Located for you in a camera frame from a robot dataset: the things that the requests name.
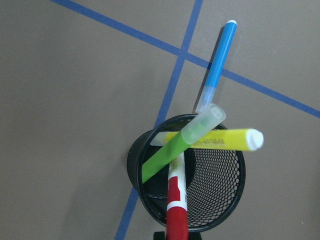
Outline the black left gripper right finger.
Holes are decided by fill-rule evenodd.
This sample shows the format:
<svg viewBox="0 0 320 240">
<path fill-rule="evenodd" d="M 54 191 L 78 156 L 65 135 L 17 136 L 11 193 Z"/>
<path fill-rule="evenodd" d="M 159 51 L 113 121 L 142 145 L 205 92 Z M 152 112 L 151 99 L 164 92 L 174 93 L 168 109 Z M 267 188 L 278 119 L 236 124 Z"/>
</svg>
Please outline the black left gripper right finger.
<svg viewBox="0 0 320 240">
<path fill-rule="evenodd" d="M 189 232 L 188 240 L 202 240 L 200 232 Z"/>
</svg>

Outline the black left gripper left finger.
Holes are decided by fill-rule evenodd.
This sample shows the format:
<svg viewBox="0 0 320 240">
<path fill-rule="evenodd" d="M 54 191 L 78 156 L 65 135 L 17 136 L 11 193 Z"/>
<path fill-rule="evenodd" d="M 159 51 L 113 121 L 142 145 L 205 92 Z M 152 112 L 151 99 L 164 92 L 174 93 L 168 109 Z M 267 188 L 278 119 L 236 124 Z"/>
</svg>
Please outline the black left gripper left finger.
<svg viewBox="0 0 320 240">
<path fill-rule="evenodd" d="M 156 231 L 153 233 L 153 240 L 166 240 L 165 231 Z"/>
</svg>

